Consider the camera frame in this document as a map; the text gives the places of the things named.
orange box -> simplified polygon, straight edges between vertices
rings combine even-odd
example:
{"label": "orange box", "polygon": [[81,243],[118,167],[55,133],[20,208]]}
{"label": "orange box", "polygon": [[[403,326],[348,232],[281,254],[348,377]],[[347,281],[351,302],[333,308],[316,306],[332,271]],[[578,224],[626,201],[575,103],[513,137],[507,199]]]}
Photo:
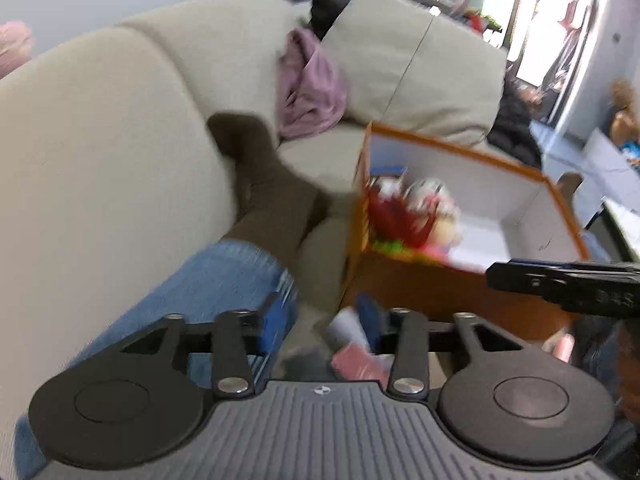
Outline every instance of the orange box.
{"label": "orange box", "polygon": [[[377,252],[369,238],[366,183],[371,166],[405,166],[407,181],[438,178],[460,208],[462,241],[446,262],[418,251]],[[475,312],[527,340],[543,340],[574,317],[533,296],[486,286],[484,271],[510,258],[588,259],[579,228],[555,186],[539,171],[437,139],[370,124],[354,178],[341,306],[367,292],[387,308],[406,307],[430,319]]]}

gray gripper base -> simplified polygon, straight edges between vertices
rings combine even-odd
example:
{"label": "gray gripper base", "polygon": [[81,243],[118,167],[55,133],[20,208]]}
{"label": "gray gripper base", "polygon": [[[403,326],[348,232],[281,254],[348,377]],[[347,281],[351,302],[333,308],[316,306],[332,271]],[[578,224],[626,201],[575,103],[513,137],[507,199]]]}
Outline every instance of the gray gripper base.
{"label": "gray gripper base", "polygon": [[120,471],[49,464],[38,480],[606,480],[593,462],[554,472],[495,466],[458,448],[430,410],[377,383],[271,381],[224,402],[186,446]]}

person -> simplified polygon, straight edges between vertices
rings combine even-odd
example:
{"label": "person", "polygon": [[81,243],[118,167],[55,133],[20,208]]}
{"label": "person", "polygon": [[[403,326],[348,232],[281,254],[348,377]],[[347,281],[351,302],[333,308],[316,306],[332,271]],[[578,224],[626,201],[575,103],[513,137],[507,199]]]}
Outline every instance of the person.
{"label": "person", "polygon": [[640,427],[640,348],[637,337],[633,338],[631,333],[640,334],[638,320],[626,321],[618,338],[620,406],[626,418]]}
{"label": "person", "polygon": [[[258,117],[217,113],[207,126],[249,186],[248,199],[239,204],[241,218],[220,241],[192,256],[109,326],[70,366],[168,314],[183,314],[186,322],[209,322],[228,310],[257,310],[283,283],[292,286],[289,268],[306,234],[326,216],[327,196],[281,163]],[[295,322],[295,296],[289,293],[285,300],[288,330]],[[206,385],[209,361],[190,362],[188,374]],[[21,479],[32,478],[46,465],[26,416],[16,424],[14,457]]]}

metal rivet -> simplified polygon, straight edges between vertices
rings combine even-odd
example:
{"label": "metal rivet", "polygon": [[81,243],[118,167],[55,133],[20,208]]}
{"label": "metal rivet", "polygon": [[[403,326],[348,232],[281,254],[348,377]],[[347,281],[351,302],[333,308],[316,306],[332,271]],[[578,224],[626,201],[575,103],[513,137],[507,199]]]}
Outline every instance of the metal rivet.
{"label": "metal rivet", "polygon": [[424,390],[424,383],[414,377],[402,377],[394,382],[394,389],[401,394],[415,395]]}
{"label": "metal rivet", "polygon": [[241,394],[249,389],[249,383],[242,377],[225,377],[218,381],[218,389],[226,394]]}

leg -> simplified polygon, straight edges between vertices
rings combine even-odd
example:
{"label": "leg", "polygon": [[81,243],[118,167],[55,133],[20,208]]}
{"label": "leg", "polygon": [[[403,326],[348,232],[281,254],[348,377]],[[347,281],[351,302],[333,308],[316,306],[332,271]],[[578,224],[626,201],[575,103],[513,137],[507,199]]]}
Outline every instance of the leg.
{"label": "leg", "polygon": [[290,267],[300,242],[326,215],[327,198],[281,163],[259,118],[219,113],[207,126],[250,185],[245,215],[225,238],[250,242]]}
{"label": "leg", "polygon": [[[200,323],[211,322],[227,310],[257,310],[287,276],[280,263],[263,250],[236,240],[221,240],[187,260],[156,290],[106,327],[68,366],[96,355],[167,314],[183,314],[187,322]],[[282,338],[296,320],[295,297],[294,291],[282,307],[286,321]],[[256,362],[253,357],[249,360],[251,364]],[[210,387],[210,370],[209,356],[190,355],[188,377],[193,382]],[[14,436],[18,478],[31,479],[47,461],[26,415],[16,422]]]}

